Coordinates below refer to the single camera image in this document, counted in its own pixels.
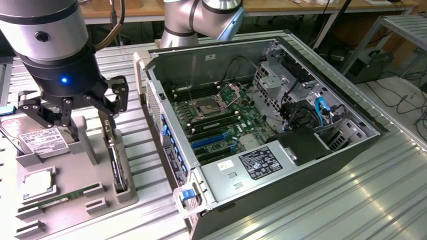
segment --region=wooden desk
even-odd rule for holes
[[[402,14],[407,15],[413,9],[419,5],[414,0],[402,0],[406,7],[398,7],[398,11],[403,11]],[[337,4],[330,4],[326,9],[326,5],[319,3],[307,3],[305,0],[301,4],[297,4],[291,0],[245,0],[245,16],[261,17],[261,16],[286,16],[286,15],[307,15],[307,14],[331,14],[329,21],[326,22],[321,36],[315,42],[317,48],[331,28],[333,22],[337,19],[338,12],[345,4],[346,0],[341,0]],[[142,0],[142,8],[126,10],[124,22],[151,22],[163,21],[165,18],[165,5],[162,0]],[[83,4],[82,12],[84,16],[86,24],[107,24],[110,20],[110,11],[95,11],[91,3]],[[365,0],[353,0],[346,13],[362,13],[362,12],[389,12],[395,11],[397,6],[390,5],[371,5]]]

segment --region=motherboard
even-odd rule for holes
[[[277,134],[255,107],[254,92],[241,83],[229,82],[217,89],[217,94],[203,97],[199,91],[189,92],[189,100],[173,103],[202,165],[263,145]]]

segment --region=green circuit board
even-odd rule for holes
[[[239,89],[237,86],[234,86],[234,88],[223,86],[223,89],[219,92],[225,103],[223,107],[218,104],[219,99],[215,98],[215,95],[175,102],[173,104],[191,145],[210,140],[215,136],[226,135],[223,140],[193,148],[199,162],[203,165],[250,150],[247,148],[249,146],[254,146],[254,143],[245,145],[241,137],[247,139],[250,136],[250,138],[257,139],[259,145],[263,145],[267,139],[277,134],[263,119],[259,110],[254,104],[251,104],[250,96],[253,93],[247,93],[245,90],[239,89],[238,98],[237,89]],[[189,123],[198,123],[201,120],[215,117],[222,118],[222,116],[225,116],[222,122],[214,124],[207,131],[202,130],[202,132],[193,132],[193,127],[189,127]],[[193,140],[194,138],[199,138],[198,136],[203,136],[205,134],[209,135],[213,132],[215,134],[198,140]]]

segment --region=hard drive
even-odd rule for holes
[[[35,153],[42,159],[70,152],[68,144],[76,142],[67,127],[43,128],[24,113],[0,118],[0,132],[20,155]]]

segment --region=workbench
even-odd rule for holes
[[[249,33],[235,39],[269,36],[283,37],[389,129],[389,133],[338,173],[213,233],[206,240],[426,239],[427,144],[293,34],[282,31]],[[201,43],[213,41],[205,38]],[[139,202],[46,240],[88,239],[88,236],[99,240],[189,239],[136,91],[132,54],[155,48],[157,45],[149,43],[107,48],[96,53],[103,75],[107,78],[124,75],[130,84],[128,110],[116,118],[116,125],[123,134]],[[16,105],[18,93],[36,90],[38,85],[18,58],[6,66],[4,76],[4,83],[10,85],[4,91],[7,104]],[[88,119],[88,135],[100,133],[102,123],[94,108],[83,108],[74,114]],[[16,164],[16,151],[6,139],[0,142],[0,149],[3,213],[2,210],[8,210],[8,183],[15,178],[8,168]],[[2,230],[8,230],[10,221],[4,217],[2,219]],[[12,239],[10,232],[0,231],[0,239]]]
[[[153,22],[165,21],[165,5],[162,0],[142,0],[142,8],[126,10],[126,23],[132,22]],[[330,4],[326,9],[326,5],[319,3],[307,3],[305,0],[297,4],[291,0],[245,0],[245,16],[246,17],[262,17],[262,16],[287,16],[287,15],[314,15],[331,14],[325,28],[321,32],[319,38],[315,41],[314,48],[318,48],[327,32],[331,28],[333,22],[338,17],[338,13],[342,9],[346,0],[341,0],[339,3]],[[353,0],[346,13],[367,13],[367,12],[393,12],[403,11],[403,15],[409,15],[414,8],[419,5],[414,0],[402,0],[402,3],[390,5],[371,5],[365,0]],[[111,22],[110,11],[96,11],[92,8],[91,3],[80,5],[84,16],[86,24],[108,24]]]

